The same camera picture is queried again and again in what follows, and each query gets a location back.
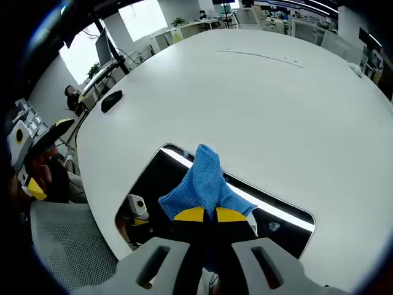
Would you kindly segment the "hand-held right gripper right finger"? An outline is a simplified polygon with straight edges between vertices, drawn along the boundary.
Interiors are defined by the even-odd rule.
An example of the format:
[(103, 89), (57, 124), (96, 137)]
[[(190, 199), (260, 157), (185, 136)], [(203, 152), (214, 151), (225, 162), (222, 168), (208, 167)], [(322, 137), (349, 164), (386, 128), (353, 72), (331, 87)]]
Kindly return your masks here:
[(217, 207), (217, 270), (226, 294), (346, 294), (309, 279), (303, 264), (269, 238), (257, 238), (245, 215)]

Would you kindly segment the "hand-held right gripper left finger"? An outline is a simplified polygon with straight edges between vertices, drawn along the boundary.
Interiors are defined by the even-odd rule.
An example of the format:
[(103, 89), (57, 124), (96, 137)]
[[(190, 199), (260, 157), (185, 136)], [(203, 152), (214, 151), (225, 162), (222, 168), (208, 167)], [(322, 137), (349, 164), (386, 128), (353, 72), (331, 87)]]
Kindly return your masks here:
[(123, 258), (115, 274), (100, 285), (72, 294), (196, 294), (205, 260), (205, 210), (176, 215), (175, 239), (153, 237)]

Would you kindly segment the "person's left hand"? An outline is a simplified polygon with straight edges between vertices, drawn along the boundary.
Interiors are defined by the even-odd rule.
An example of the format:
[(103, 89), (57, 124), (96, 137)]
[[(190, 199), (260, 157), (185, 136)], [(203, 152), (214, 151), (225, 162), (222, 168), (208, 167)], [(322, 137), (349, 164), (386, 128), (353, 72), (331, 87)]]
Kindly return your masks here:
[(47, 161), (54, 155), (58, 155), (57, 147), (51, 151), (45, 151), (31, 160), (31, 175), (44, 192), (47, 190), (46, 186), (52, 182), (52, 174)]

